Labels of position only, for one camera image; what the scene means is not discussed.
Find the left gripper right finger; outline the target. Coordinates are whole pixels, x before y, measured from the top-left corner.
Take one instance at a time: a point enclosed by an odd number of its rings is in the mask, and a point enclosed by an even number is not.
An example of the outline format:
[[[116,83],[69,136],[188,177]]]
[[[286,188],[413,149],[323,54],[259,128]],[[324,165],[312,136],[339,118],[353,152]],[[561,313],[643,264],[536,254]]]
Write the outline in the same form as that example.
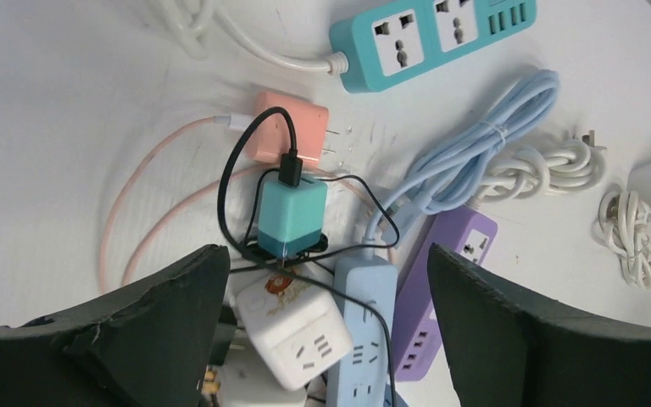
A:
[[[651,406],[651,327],[563,304],[438,245],[426,268],[463,406]]]

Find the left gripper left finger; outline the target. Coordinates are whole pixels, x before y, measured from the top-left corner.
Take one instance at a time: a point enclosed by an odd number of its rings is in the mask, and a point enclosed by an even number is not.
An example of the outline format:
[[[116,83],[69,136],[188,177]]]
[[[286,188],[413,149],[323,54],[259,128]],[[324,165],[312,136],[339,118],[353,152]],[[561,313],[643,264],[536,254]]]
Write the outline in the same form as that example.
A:
[[[0,326],[0,406],[196,406],[230,270],[206,245],[137,282]]]

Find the purple power strip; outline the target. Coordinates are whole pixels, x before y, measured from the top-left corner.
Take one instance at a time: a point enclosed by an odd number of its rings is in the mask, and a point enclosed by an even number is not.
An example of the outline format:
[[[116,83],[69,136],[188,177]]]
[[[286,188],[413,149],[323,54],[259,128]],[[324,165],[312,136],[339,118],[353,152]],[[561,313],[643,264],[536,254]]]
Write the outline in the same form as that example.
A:
[[[398,382],[417,382],[429,371],[442,346],[427,275],[433,244],[481,264],[498,232],[495,220],[462,206],[435,216],[395,300],[392,357]]]

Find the white cube socket adapter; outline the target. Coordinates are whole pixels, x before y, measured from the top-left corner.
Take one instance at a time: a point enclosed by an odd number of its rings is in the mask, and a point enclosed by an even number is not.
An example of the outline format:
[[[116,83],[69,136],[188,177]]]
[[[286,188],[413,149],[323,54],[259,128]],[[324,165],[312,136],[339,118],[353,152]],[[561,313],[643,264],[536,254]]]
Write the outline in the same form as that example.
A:
[[[334,298],[311,283],[271,274],[243,288],[235,305],[251,344],[288,391],[304,387],[353,350]]]

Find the teal plug adapter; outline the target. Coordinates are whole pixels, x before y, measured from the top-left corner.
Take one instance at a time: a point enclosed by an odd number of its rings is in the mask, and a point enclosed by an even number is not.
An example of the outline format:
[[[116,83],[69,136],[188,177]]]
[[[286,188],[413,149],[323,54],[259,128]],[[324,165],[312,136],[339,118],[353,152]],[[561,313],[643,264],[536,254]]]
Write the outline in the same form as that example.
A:
[[[328,186],[303,176],[297,187],[269,179],[259,206],[257,244],[277,259],[291,259],[320,241]]]

